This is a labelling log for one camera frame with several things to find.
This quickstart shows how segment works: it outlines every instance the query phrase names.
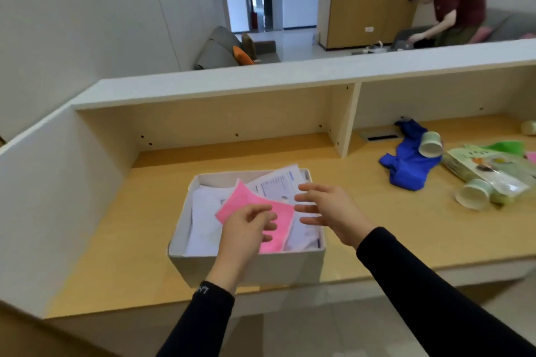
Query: man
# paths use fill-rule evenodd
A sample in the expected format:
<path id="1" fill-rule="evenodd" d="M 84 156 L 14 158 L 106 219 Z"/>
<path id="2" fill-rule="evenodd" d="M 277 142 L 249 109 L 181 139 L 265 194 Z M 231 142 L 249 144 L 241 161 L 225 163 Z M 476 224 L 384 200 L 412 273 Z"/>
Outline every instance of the man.
<path id="1" fill-rule="evenodd" d="M 438 25 L 408 38 L 409 44 L 436 38 L 435 46 L 467 44 L 486 18 L 486 0 L 415 0 L 434 3 Z"/>

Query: wooden desk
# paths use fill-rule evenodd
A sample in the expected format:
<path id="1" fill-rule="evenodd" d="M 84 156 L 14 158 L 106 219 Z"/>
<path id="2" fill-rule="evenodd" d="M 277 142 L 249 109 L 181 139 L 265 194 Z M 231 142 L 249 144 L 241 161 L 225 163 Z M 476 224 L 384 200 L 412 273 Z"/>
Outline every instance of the wooden desk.
<path id="1" fill-rule="evenodd" d="M 536 150 L 536 138 L 521 136 L 519 123 L 506 116 L 423 124 L 441 134 L 446 149 L 519 139 Z M 536 201 L 527 196 L 503 209 L 469 211 L 453 199 L 463 182 L 443 166 L 432 170 L 422 191 L 396 188 L 378 159 L 398 143 L 364 144 L 354 134 L 342 160 L 326 134 L 142 152 L 47 317 L 188 301 L 194 288 L 175 270 L 166 248 L 188 184 L 199 173 L 298 163 L 315 181 L 345 188 L 376 224 L 436 270 L 536 256 Z M 326 233 L 321 283 L 372 281 L 355 252 Z M 241 287 L 238 293 L 272 289 Z"/>

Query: white cup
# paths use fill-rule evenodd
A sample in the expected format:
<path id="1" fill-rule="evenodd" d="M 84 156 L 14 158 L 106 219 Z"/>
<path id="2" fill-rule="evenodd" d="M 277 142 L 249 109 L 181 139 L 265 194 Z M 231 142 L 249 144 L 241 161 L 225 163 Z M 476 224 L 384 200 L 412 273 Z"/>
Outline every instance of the white cup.
<path id="1" fill-rule="evenodd" d="M 521 133 L 525 136 L 536 135 L 536 121 L 526 121 L 521 124 Z"/>
<path id="2" fill-rule="evenodd" d="M 458 203 L 466 208 L 482 210 L 489 205 L 493 186 L 482 179 L 473 179 L 460 189 L 455 198 Z"/>
<path id="3" fill-rule="evenodd" d="M 443 155 L 441 136 L 435 131 L 427 131 L 422 135 L 419 153 L 426 158 L 436 158 Z"/>

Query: white ledge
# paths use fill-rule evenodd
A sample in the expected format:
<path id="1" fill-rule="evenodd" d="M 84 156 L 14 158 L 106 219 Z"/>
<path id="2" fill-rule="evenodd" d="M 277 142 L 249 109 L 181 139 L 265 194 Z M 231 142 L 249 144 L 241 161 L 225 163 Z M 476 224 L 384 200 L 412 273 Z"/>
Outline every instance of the white ledge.
<path id="1" fill-rule="evenodd" d="M 103 79 L 71 104 L 92 109 L 527 64 L 536 64 L 536 40 Z"/>

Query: pink cloth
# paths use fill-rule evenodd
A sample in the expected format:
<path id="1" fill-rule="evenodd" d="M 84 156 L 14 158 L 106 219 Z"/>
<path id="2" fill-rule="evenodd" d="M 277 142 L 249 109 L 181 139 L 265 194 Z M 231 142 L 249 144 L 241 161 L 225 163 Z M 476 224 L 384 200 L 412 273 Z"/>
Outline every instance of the pink cloth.
<path id="1" fill-rule="evenodd" d="M 281 252 L 291 232 L 292 219 L 294 218 L 294 207 L 287 203 L 271 201 L 266 198 L 255 195 L 248 187 L 238 180 L 235 190 L 231 196 L 224 202 L 221 209 L 216 213 L 216 218 L 221 224 L 224 224 L 229 216 L 235 211 L 243 208 L 245 205 L 252 203 L 270 204 L 272 212 L 277 214 L 274 221 L 277 224 L 277 230 L 266 232 L 272 236 L 272 241 L 260 245 L 261 253 L 264 252 Z"/>
<path id="2" fill-rule="evenodd" d="M 532 161 L 533 163 L 536 163 L 536 151 L 527 152 L 526 156 L 527 156 L 527 159 L 529 161 Z"/>
<path id="3" fill-rule="evenodd" d="M 477 30 L 474 36 L 472 36 L 468 44 L 476 44 L 477 42 L 486 41 L 489 38 L 489 36 L 492 35 L 493 30 L 494 29 L 490 26 L 482 26 L 480 29 Z"/>

